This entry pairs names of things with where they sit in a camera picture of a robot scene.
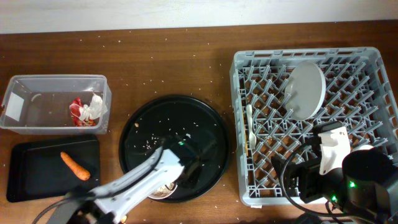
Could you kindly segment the white bowl with food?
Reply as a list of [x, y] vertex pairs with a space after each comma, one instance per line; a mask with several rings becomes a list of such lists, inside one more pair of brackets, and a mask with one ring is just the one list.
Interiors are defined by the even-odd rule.
[[149, 198], [154, 199], [154, 200], [161, 200], [161, 199], [167, 198], [175, 192], [177, 187], [178, 187], [178, 185], [175, 183], [170, 183], [170, 184], [161, 186], [159, 189], [152, 192], [149, 195]]

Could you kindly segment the white plastic fork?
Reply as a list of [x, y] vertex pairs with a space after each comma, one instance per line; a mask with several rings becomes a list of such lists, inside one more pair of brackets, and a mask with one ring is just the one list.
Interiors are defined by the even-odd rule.
[[251, 104], [246, 105], [246, 116], [248, 121], [248, 132], [249, 132], [249, 147], [251, 150], [255, 149], [256, 146], [256, 135], [253, 129], [253, 117], [252, 117], [252, 106]]

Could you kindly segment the white cup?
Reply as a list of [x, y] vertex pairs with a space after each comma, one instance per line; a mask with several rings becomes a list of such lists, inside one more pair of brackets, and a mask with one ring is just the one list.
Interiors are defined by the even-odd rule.
[[354, 152], [354, 151], [360, 151], [360, 150], [370, 150], [370, 149], [372, 149], [372, 148], [373, 148], [372, 145], [363, 144], [363, 145], [361, 145], [361, 146], [358, 146], [358, 147], [354, 148], [352, 151]]

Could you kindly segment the orange carrot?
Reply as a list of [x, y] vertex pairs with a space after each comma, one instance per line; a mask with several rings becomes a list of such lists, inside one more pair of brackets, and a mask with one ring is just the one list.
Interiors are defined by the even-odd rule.
[[69, 167], [69, 169], [78, 177], [80, 180], [88, 180], [91, 174], [83, 168], [81, 165], [76, 163], [66, 152], [61, 152], [60, 157], [63, 162]]

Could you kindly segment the grey plate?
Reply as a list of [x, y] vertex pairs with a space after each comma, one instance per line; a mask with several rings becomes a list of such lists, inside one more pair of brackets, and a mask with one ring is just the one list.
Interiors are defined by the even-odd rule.
[[313, 62], [298, 64], [290, 74], [284, 95], [289, 99], [286, 110], [297, 121], [314, 116], [321, 108], [326, 93], [326, 80], [320, 67]]

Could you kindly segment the white tissue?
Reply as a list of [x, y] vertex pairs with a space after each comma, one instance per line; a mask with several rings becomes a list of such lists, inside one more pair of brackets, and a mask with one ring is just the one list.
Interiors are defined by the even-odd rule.
[[79, 112], [80, 115], [78, 118], [80, 121], [85, 121], [89, 119], [95, 120], [101, 115], [107, 113], [108, 108], [106, 106], [103, 106], [102, 97], [93, 94], [90, 104], [81, 106], [79, 108]]

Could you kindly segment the wooden chopstick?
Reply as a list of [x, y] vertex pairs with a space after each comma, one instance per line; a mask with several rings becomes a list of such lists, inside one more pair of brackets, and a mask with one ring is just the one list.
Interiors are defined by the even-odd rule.
[[248, 156], [248, 138], [246, 135], [246, 125], [245, 125], [244, 114], [242, 115], [242, 119], [243, 119], [243, 134], [244, 134], [244, 151], [245, 151], [245, 155]]

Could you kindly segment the red snack wrapper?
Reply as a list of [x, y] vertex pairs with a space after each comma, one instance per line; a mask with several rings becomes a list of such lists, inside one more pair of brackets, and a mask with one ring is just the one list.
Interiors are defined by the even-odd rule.
[[75, 98], [70, 106], [70, 116], [72, 117], [73, 124], [77, 127], [80, 126], [95, 126], [95, 122], [92, 119], [84, 118], [83, 120], [80, 119], [81, 110], [83, 109], [83, 104], [81, 102], [80, 97]]

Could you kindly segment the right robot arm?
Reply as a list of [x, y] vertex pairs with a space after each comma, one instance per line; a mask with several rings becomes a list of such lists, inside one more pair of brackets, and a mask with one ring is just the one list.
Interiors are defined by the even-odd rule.
[[[313, 137], [284, 159], [273, 156], [282, 195], [308, 215], [348, 217], [356, 223], [397, 223], [397, 166], [380, 149], [351, 150], [346, 127], [330, 121], [313, 127]], [[325, 198], [339, 214], [321, 214], [303, 203]]]

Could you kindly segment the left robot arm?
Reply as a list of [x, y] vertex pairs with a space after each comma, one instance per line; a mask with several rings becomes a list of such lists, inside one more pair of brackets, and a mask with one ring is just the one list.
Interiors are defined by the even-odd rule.
[[204, 134], [167, 136], [140, 165], [122, 177], [73, 195], [47, 207], [49, 223], [120, 223], [123, 216], [161, 187], [174, 184], [192, 189], [199, 182], [202, 164], [211, 157], [216, 139]]

